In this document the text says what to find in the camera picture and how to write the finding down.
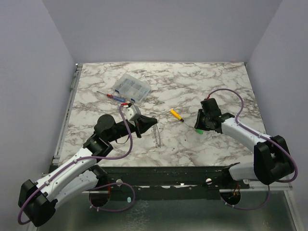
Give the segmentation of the green capped key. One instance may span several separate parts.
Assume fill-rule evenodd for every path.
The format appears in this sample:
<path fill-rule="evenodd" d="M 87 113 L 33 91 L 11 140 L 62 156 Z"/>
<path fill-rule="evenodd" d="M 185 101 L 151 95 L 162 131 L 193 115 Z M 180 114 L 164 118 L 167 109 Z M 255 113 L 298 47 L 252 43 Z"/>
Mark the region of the green capped key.
<path fill-rule="evenodd" d="M 204 132 L 202 131 L 202 130 L 200 130 L 200 129 L 195 129 L 195 131 L 198 133 L 198 134 L 200 134 L 200 135 L 202 135 Z"/>

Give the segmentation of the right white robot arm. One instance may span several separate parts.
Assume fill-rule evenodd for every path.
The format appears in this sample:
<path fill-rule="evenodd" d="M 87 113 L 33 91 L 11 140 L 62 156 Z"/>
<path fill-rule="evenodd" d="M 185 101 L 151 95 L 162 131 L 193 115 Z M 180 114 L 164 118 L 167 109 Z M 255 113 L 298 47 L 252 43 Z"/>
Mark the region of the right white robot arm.
<path fill-rule="evenodd" d="M 215 99 L 201 101 L 196 129 L 215 131 L 232 137 L 253 153 L 253 162 L 237 163 L 221 176 L 221 183 L 232 188 L 239 180 L 258 180 L 265 185 L 279 181 L 295 172 L 289 150 L 283 137 L 259 133 L 240 123 L 234 115 L 222 113 Z"/>

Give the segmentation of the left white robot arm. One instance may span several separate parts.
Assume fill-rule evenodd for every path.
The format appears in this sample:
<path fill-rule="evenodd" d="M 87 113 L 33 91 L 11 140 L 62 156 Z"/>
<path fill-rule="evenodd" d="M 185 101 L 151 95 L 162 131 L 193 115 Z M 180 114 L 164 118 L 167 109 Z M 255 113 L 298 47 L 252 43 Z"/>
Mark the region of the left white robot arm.
<path fill-rule="evenodd" d="M 73 157 L 39 180 L 27 180 L 22 184 L 17 217 L 20 225 L 31 222 L 39 227 L 55 214 L 58 207 L 79 193 L 114 185 L 98 165 L 99 161 L 110 159 L 108 154 L 113 149 L 111 142 L 125 136 L 132 141 L 133 133 L 141 137 L 158 123 L 156 118 L 133 113 L 121 117 L 122 121 L 118 123 L 111 115 L 99 117 L 94 133 Z"/>

